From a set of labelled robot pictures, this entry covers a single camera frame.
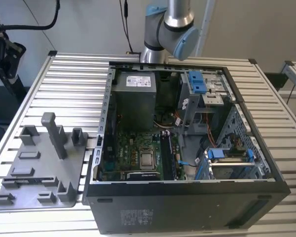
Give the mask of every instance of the slotted aluminum surface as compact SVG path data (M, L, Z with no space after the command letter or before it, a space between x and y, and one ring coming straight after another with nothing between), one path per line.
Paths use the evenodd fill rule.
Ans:
M90 208L83 206L81 199L87 161L95 147L109 61L137 62L138 57L58 53L56 57L46 60L0 143L0 186L1 179L7 174L16 155L16 149L21 144L18 136L22 126L34 124L38 126L38 131L44 131L39 122L40 116L46 111L54 112L57 116L56 123L62 124L65 131L78 126L90 136L81 173L78 202L73 208L0 212L0 234L22 237L100 235ZM179 62L171 58L170 63L228 67L292 194L247 231L145 235L296 237L296 118L292 112L260 68L248 60L189 58Z

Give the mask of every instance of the label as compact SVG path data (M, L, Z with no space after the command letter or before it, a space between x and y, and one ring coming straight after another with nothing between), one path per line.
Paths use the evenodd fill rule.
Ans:
M128 76L126 86L151 87L150 77Z
M135 209L120 211L121 223L124 226L148 226L152 224L152 217L153 209Z
M175 122L176 126L179 126L180 123L181 123L181 119L180 119L180 118L177 118L177 120L176 120L176 122Z
M196 158L196 159L195 159L195 163L196 163L196 164L199 164L199 162L200 162L200 159L199 159L199 158Z

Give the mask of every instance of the green circuit board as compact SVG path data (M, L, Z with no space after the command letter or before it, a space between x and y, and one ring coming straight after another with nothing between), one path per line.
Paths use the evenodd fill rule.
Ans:
M171 143L174 155L181 155L176 136L171 137ZM143 170L141 167L140 155L142 153L152 154L151 169ZM180 168L180 171L182 172L178 179L182 180L184 179L183 169ZM130 172L158 172L160 179L163 180L160 134L118 132L115 159L114 162L104 162L103 180L123 181Z

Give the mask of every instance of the gray plastic tray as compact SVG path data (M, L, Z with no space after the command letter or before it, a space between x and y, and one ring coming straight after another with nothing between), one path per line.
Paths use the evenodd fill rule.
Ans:
M65 133L56 126L55 114L44 113L47 133L25 126L8 175L2 180L0 210L72 207L76 195L88 134L81 128Z

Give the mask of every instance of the gray robot arm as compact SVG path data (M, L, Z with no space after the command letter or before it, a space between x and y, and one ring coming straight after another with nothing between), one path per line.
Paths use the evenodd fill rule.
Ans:
M199 31L194 27L190 0L168 0L168 7L146 8L143 63L167 63L167 51L185 60L193 51Z

